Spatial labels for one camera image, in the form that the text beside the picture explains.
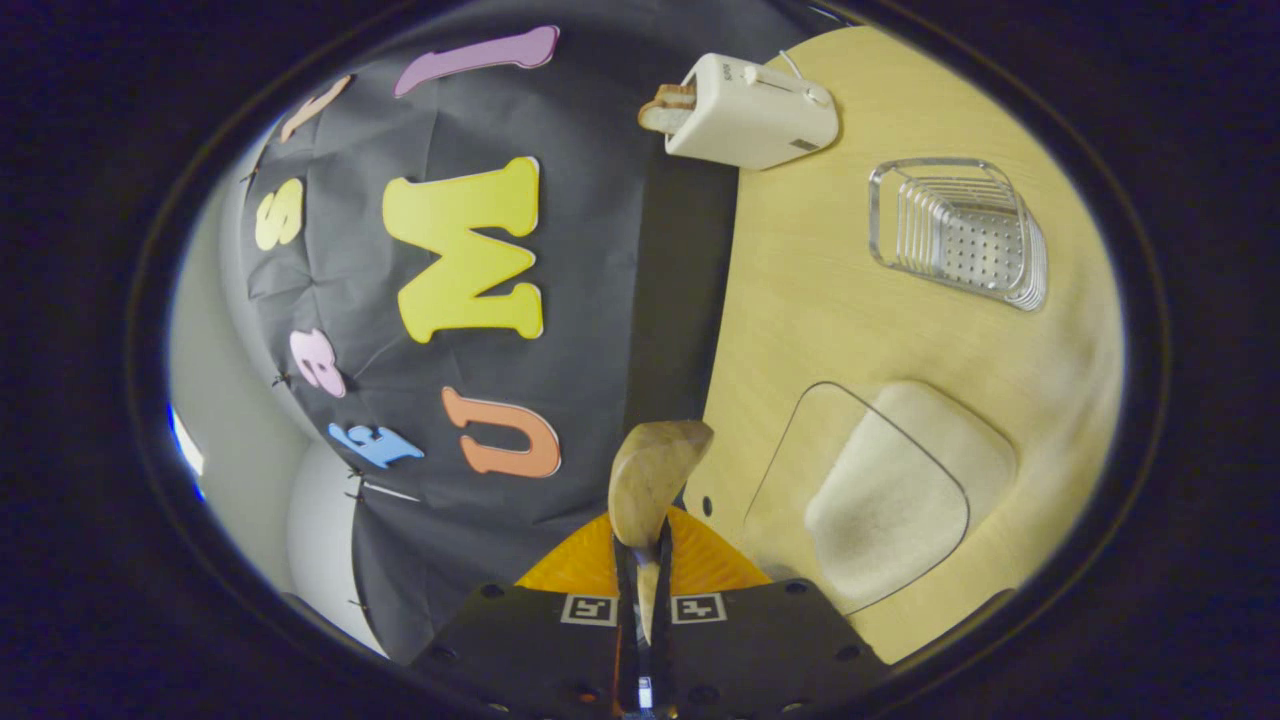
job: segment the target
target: foam letter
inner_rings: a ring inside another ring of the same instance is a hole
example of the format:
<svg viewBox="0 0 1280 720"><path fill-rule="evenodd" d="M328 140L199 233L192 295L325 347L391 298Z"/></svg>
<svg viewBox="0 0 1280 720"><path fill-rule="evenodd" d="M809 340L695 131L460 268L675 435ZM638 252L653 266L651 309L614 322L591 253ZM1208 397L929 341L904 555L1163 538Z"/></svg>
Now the foam letter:
<svg viewBox="0 0 1280 720"><path fill-rule="evenodd" d="M311 387L324 388L334 397L347 395L347 386L342 382L342 373L334 365L333 345L320 331L302 333L293 331L289 333L289 350L293 352L293 361L298 364L302 377L311 383Z"/></svg>
<svg viewBox="0 0 1280 720"><path fill-rule="evenodd" d="M513 63L526 69L545 65L556 53L558 27L541 26L522 35L488 40L448 53L428 53L404 68L393 92L396 97L403 97L426 81L489 65Z"/></svg>
<svg viewBox="0 0 1280 720"><path fill-rule="evenodd" d="M374 439L374 430L365 425L356 425L347 432L342 432L342 428L329 423L329 434L333 439L346 445L353 452L384 470L388 462L399 460L401 457L425 457L421 450L413 447L407 439L387 428L378 428L378 439Z"/></svg>
<svg viewBox="0 0 1280 720"><path fill-rule="evenodd" d="M383 223L392 237L440 255L401 288L404 328L429 342L445 328L512 328L543 334L543 296L530 283L509 295L476 297L534 264L522 247L471 228L499 227L524 237L538 225L538 160L516 158L492 173L438 182L397 178L383 192Z"/></svg>
<svg viewBox="0 0 1280 720"><path fill-rule="evenodd" d="M559 470L559 438L541 415L516 405L468 400L452 387L440 389L444 413L449 421L462 428L467 423L488 423L515 428L529 437L529 450L515 452L480 445L471 436L462 436L458 445L467 465L476 473L507 473L524 478L545 478Z"/></svg>
<svg viewBox="0 0 1280 720"><path fill-rule="evenodd" d="M261 250L288 245L302 229L302 181L287 179L257 206L253 240Z"/></svg>
<svg viewBox="0 0 1280 720"><path fill-rule="evenodd" d="M289 140L289 137L293 136L293 131L298 129L302 123L319 115L320 110L328 108L329 104L333 102L333 99L342 92L342 88L347 87L348 82L351 82L351 76L340 77L324 95L312 97L311 100L303 102L302 106L298 108L298 111L293 113L293 117L285 120L280 127L280 142Z"/></svg>

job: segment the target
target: white wall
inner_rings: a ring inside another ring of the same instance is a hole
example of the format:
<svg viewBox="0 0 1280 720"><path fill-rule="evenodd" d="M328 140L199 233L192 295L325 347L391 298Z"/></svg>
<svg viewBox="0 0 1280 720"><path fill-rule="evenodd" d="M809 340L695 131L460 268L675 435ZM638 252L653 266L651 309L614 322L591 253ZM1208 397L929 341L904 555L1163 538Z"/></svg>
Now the white wall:
<svg viewBox="0 0 1280 720"><path fill-rule="evenodd" d="M387 655L365 614L352 601L356 593L351 557L351 524L357 478L328 443L312 442L302 456L289 505L288 548L294 592L316 612L371 650Z"/></svg>
<svg viewBox="0 0 1280 720"><path fill-rule="evenodd" d="M239 186L224 182L210 199L178 281L170 396L205 456L198 483L214 514L276 589L293 592L285 519L308 438L273 397L283 393L270 391L274 373L255 366L228 313L218 222L228 187Z"/></svg>

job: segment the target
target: wire dish rack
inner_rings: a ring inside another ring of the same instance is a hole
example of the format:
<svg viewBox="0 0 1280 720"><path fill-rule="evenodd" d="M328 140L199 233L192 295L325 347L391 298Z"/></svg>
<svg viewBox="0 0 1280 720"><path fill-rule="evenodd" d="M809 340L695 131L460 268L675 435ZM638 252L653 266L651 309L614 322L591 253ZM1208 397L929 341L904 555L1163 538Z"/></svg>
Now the wire dish rack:
<svg viewBox="0 0 1280 720"><path fill-rule="evenodd" d="M887 206L897 199L897 205ZM882 265L1036 310L1048 290L1044 236L1000 168L913 158L870 177L870 250Z"/></svg>

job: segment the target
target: wooden spatula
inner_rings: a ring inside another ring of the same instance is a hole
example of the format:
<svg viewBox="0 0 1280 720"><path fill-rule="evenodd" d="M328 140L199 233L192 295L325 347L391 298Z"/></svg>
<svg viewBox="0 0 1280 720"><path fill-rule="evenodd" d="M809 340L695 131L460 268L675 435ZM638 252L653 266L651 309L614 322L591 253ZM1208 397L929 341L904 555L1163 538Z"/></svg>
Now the wooden spatula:
<svg viewBox="0 0 1280 720"><path fill-rule="evenodd" d="M644 637L653 628L658 557L654 546L680 488L710 445L710 427L699 420L636 425L613 456L609 523L622 544L637 551L636 592Z"/></svg>

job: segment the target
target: wooden table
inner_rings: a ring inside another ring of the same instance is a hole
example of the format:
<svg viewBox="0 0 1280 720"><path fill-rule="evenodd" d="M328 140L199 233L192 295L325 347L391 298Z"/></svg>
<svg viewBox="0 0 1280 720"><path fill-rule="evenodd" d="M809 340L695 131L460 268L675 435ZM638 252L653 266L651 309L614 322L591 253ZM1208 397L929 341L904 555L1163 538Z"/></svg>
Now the wooden table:
<svg viewBox="0 0 1280 720"><path fill-rule="evenodd" d="M851 615L895 661L1025 582L1089 500L1120 401L1119 296L1070 179L992 100L870 28L823 35L790 55L835 95L841 136L818 154L740 176L704 415L717 436L685 498L696 518L741 546L748 503L791 411L817 382L859 392L920 380L986 419L1018 452L1012 489L945 562ZM781 59L771 65L785 69ZM868 177L883 161L918 156L980 158L1010 177L1047 243L1041 310L1024 313L872 259Z"/></svg>

